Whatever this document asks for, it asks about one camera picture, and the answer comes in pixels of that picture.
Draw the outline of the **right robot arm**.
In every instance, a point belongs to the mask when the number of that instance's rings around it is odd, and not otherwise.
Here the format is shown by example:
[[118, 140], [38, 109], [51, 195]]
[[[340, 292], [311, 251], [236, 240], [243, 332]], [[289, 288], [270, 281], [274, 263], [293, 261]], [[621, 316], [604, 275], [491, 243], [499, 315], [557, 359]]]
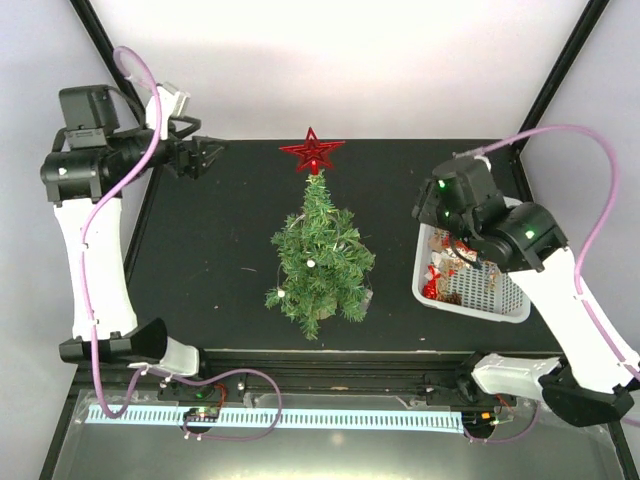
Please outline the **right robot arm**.
[[621, 420], [639, 386], [639, 354], [622, 338], [581, 275], [568, 240], [543, 206], [510, 206], [479, 156], [432, 170], [412, 216], [422, 228], [451, 234], [478, 259], [495, 264], [534, 304], [561, 347], [547, 359], [479, 354], [454, 379], [457, 396], [476, 403], [510, 395], [545, 403], [566, 423]]

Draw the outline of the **small green christmas tree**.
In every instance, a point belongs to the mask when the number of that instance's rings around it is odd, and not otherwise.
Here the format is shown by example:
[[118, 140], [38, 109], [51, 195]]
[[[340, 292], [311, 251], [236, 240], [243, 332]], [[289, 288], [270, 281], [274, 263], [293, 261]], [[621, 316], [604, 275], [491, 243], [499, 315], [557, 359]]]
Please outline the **small green christmas tree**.
[[359, 323], [360, 304], [373, 288], [369, 273], [376, 256], [354, 226], [354, 214], [332, 201], [325, 175], [309, 175], [300, 211], [286, 217], [271, 244], [279, 259], [276, 285], [265, 306], [277, 307], [308, 340], [318, 338], [321, 323], [336, 315]]

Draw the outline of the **clear battery box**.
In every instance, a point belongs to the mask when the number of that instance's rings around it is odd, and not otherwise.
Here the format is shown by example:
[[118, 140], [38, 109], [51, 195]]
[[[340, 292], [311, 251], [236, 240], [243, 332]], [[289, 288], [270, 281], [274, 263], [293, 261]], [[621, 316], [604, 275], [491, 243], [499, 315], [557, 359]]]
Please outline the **clear battery box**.
[[369, 306], [371, 304], [372, 301], [372, 297], [373, 297], [373, 291], [371, 289], [366, 289], [365, 290], [365, 295], [363, 297], [363, 300], [360, 304], [360, 308], [363, 312], [367, 312], [369, 309]]

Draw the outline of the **white plastic basket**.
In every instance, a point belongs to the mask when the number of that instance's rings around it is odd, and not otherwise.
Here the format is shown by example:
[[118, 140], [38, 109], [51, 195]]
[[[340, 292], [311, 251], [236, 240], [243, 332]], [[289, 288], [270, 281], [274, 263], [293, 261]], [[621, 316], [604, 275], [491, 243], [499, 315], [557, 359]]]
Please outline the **white plastic basket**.
[[[427, 282], [424, 275], [429, 264], [444, 272], [441, 267], [443, 256], [459, 257], [473, 263], [474, 268], [458, 271], [436, 282]], [[427, 283], [437, 285], [437, 300], [423, 297], [422, 289]], [[451, 245], [447, 231], [424, 224], [419, 228], [412, 293], [426, 307], [493, 322], [521, 323], [529, 317], [531, 310], [529, 298], [495, 264], [480, 260], [478, 254], [461, 241]], [[450, 293], [460, 294], [462, 304], [444, 302], [444, 297]]]

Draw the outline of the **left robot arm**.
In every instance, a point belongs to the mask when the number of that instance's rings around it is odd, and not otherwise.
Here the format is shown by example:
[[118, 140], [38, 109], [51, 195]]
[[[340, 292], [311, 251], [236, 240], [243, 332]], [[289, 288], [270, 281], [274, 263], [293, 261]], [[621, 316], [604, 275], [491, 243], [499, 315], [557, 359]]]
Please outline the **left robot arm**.
[[180, 376], [193, 399], [214, 388], [196, 347], [172, 339], [165, 323], [139, 325], [127, 289], [120, 240], [121, 189], [148, 168], [167, 166], [197, 179], [226, 149], [198, 135], [201, 122], [185, 115], [189, 94], [165, 83], [143, 111], [140, 126], [121, 131], [108, 85], [59, 93], [65, 126], [41, 167], [47, 199], [66, 245], [74, 297], [70, 339], [59, 354], [66, 363], [97, 359]]

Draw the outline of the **red star ornament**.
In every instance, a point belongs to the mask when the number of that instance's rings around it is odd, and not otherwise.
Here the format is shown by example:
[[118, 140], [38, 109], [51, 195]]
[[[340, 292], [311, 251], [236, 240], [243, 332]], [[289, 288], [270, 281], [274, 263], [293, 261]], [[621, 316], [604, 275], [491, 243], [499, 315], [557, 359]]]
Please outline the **red star ornament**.
[[312, 175], [318, 175], [321, 169], [333, 169], [330, 155], [342, 147], [345, 141], [321, 141], [312, 127], [309, 127], [302, 144], [282, 146], [280, 151], [298, 158], [296, 171], [308, 169]]

